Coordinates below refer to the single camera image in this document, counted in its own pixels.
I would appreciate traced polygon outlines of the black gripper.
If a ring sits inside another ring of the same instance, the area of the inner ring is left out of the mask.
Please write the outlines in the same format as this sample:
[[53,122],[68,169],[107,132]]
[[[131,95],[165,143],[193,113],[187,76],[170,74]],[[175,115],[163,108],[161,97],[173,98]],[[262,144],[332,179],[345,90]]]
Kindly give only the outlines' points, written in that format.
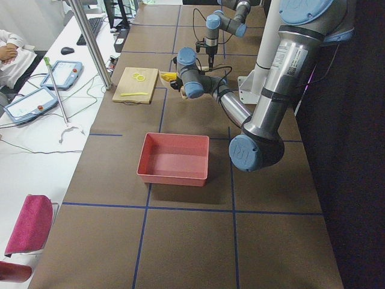
[[182,88],[182,80],[178,77],[169,81],[170,87],[174,90],[180,90]]
[[214,58],[215,58],[215,55],[217,54],[217,45],[206,46],[205,49],[206,49],[206,53],[209,55],[208,56],[209,68],[213,68],[214,67]]

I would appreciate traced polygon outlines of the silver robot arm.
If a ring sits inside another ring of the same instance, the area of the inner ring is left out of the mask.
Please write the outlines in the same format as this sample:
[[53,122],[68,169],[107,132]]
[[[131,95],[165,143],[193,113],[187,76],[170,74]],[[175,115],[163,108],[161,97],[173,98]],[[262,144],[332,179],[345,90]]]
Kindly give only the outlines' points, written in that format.
[[256,107],[250,111],[220,77],[207,76],[196,64],[196,50],[181,49],[174,59],[177,84],[186,97],[207,93],[240,127],[229,156],[245,172],[278,163],[285,147],[278,129],[288,104],[309,83],[318,51],[345,42],[354,31],[355,1],[271,1],[254,69],[241,78]]
[[251,1],[217,1],[235,11],[235,16],[230,18],[222,10],[216,10],[206,18],[206,37],[203,40],[203,47],[208,55],[209,68],[214,67],[214,58],[218,51],[219,31],[223,30],[236,37],[243,37],[247,26],[245,24],[247,15],[251,10]]

